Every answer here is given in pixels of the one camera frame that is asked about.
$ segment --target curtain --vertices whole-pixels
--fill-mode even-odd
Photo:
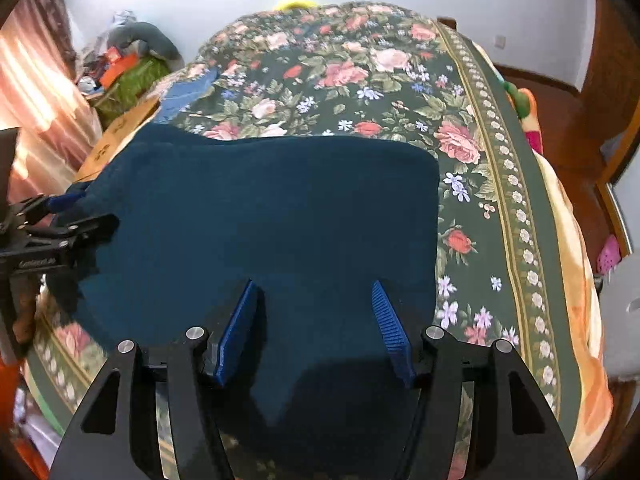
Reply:
[[[0,30],[0,129],[20,127],[9,202],[64,192],[101,135],[94,111],[69,79],[45,1],[20,0]],[[54,22],[63,29],[61,18]]]
[[[35,11],[42,17],[65,63],[69,77],[76,78],[76,51],[71,45],[71,28],[64,0],[34,0]]]

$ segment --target blue fabric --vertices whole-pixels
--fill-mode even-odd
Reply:
[[[84,196],[84,191],[71,191],[64,195],[52,196],[47,200],[47,209],[51,213],[60,213],[71,207]]]
[[[174,83],[160,100],[158,113],[154,116],[152,122],[167,124],[185,106],[201,97],[217,78],[218,69],[213,67],[193,81],[178,81]]]
[[[147,125],[58,219],[120,219],[79,261],[74,317],[106,348],[162,344],[251,278],[264,300],[216,394],[222,430],[298,471],[389,478],[417,394],[395,377],[371,287],[398,284],[431,322],[437,188],[436,161],[399,142]]]

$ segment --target pink curtain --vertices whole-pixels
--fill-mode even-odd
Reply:
[[[64,192],[102,134],[37,0],[20,0],[0,30],[0,129],[13,126],[20,136],[10,203]]]

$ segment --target metal screw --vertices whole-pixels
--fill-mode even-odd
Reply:
[[[495,342],[495,347],[503,354],[508,354],[509,352],[511,352],[511,349],[513,349],[511,343],[509,343],[506,339],[498,339],[498,341]]]
[[[204,329],[201,326],[192,326],[187,330],[187,337],[189,339],[200,339],[204,335]]]
[[[444,330],[439,326],[430,326],[426,333],[431,339],[442,339],[444,337]]]
[[[127,352],[131,352],[134,346],[135,345],[131,339],[125,339],[118,345],[118,352],[126,354]]]

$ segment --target floral bedspread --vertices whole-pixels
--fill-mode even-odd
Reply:
[[[215,35],[152,94],[213,66],[220,78],[172,120],[187,132],[222,140],[363,136],[408,142],[438,160],[435,322],[470,343],[511,341],[570,441],[580,379],[552,211],[517,116],[472,43],[392,5],[262,12]],[[66,322],[50,310],[29,359],[31,383],[62,428],[104,361],[83,330]],[[463,395],[456,478],[468,451],[471,396],[472,388]],[[176,478],[159,402],[164,466]],[[244,480],[295,476],[232,436],[225,445]]]

